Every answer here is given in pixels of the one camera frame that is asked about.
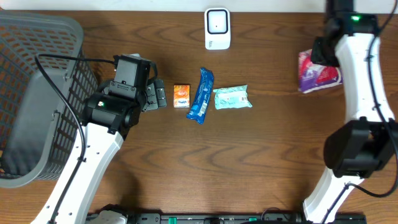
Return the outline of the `red purple pad pack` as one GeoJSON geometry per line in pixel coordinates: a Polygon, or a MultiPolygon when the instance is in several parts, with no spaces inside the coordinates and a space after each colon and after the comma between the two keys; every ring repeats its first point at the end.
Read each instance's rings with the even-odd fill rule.
{"type": "Polygon", "coordinates": [[[314,64],[312,50],[298,54],[298,90],[310,93],[341,85],[343,77],[339,68],[314,64]]]}

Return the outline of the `small orange box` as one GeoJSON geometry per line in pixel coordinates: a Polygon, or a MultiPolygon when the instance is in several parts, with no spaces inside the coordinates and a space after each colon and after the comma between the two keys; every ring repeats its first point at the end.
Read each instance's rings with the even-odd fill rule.
{"type": "Polygon", "coordinates": [[[190,107],[190,85],[174,85],[174,108],[190,107]]]}

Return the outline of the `blue cookie pack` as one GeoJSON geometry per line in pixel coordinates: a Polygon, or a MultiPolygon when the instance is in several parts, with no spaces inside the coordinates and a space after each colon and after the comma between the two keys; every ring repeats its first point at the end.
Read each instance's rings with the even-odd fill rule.
{"type": "Polygon", "coordinates": [[[195,120],[198,124],[203,124],[213,92],[214,76],[212,71],[204,67],[200,69],[200,75],[200,83],[187,118],[195,120]]]}

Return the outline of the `light green wipes pack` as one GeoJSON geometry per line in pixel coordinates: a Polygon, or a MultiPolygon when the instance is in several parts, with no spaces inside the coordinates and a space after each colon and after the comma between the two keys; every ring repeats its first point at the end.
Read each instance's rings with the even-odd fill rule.
{"type": "Polygon", "coordinates": [[[215,108],[232,109],[232,108],[252,108],[252,104],[248,100],[247,85],[218,88],[214,89],[215,108]]]}

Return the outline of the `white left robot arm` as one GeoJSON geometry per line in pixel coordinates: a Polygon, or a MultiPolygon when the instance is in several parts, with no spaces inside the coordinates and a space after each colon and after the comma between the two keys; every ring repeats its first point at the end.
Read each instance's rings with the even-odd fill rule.
{"type": "Polygon", "coordinates": [[[137,86],[110,82],[115,92],[98,90],[86,101],[82,132],[76,136],[72,153],[47,203],[34,223],[84,223],[105,170],[120,150],[131,127],[143,111],[166,106],[164,83],[144,85],[142,103],[123,98],[137,86]]]}

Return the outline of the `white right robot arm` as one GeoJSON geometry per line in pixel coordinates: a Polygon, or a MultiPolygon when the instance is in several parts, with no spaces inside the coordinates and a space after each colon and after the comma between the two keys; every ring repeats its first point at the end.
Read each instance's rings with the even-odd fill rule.
{"type": "Polygon", "coordinates": [[[325,170],[303,201],[303,223],[334,223],[336,213],[353,189],[376,198],[361,183],[397,155],[397,121],[388,104],[379,64],[380,38],[386,25],[377,15],[354,10],[353,1],[326,2],[323,36],[314,41],[311,61],[338,67],[345,91],[345,124],[323,148],[325,170]]]}

